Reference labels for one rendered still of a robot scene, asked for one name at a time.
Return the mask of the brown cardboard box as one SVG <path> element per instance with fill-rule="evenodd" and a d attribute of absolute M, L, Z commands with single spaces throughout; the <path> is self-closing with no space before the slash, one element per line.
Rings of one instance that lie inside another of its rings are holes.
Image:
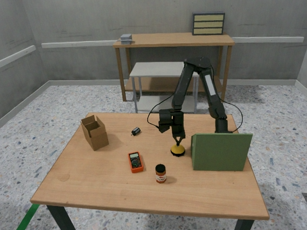
<path fill-rule="evenodd" d="M 96 117 L 87 117 L 82 120 L 81 125 L 83 128 L 84 136 L 93 151 L 109 145 L 106 133 L 105 124 Z"/>

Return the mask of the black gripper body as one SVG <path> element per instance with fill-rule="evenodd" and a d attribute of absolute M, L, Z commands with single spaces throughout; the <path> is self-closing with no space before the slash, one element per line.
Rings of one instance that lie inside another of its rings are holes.
<path fill-rule="evenodd" d="M 178 134 L 172 134 L 172 136 L 174 138 L 180 137 L 180 136 L 181 136 L 182 139 L 186 138 L 185 130 L 184 130 L 184 123 L 182 123 L 181 125 L 180 124 L 175 124 L 175 123 L 173 123 L 173 124 L 179 126 L 179 133 Z"/>

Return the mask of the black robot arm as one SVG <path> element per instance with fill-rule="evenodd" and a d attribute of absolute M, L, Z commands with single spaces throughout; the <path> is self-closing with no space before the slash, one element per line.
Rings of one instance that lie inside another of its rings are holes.
<path fill-rule="evenodd" d="M 181 109 L 193 72 L 196 72 L 200 76 L 208 100 L 210 116 L 215 118 L 214 133 L 233 133 L 232 131 L 228 131 L 227 116 L 225 114 L 224 105 L 218 97 L 213 82 L 211 72 L 212 67 L 210 63 L 208 57 L 187 58 L 185 68 L 171 103 L 173 108 L 159 110 L 160 121 L 158 121 L 158 125 L 161 133 L 169 130 L 170 126 L 172 128 L 172 134 L 179 133 L 179 126 L 174 125 L 173 123 L 181 125 L 184 122 L 184 113 Z"/>

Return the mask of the small spice jar with black lid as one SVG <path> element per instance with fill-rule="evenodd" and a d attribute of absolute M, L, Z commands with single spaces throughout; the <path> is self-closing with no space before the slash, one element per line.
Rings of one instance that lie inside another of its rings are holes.
<path fill-rule="evenodd" d="M 158 183 L 164 183 L 166 181 L 166 169 L 163 164 L 158 164 L 155 167 L 155 175 L 156 175 L 156 181 Z"/>

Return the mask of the orange digital multimeter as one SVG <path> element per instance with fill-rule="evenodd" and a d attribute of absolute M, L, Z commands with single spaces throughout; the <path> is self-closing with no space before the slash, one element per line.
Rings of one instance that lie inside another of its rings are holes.
<path fill-rule="evenodd" d="M 139 152 L 132 152 L 128 154 L 130 167 L 132 173 L 138 173 L 143 171 L 143 164 Z"/>

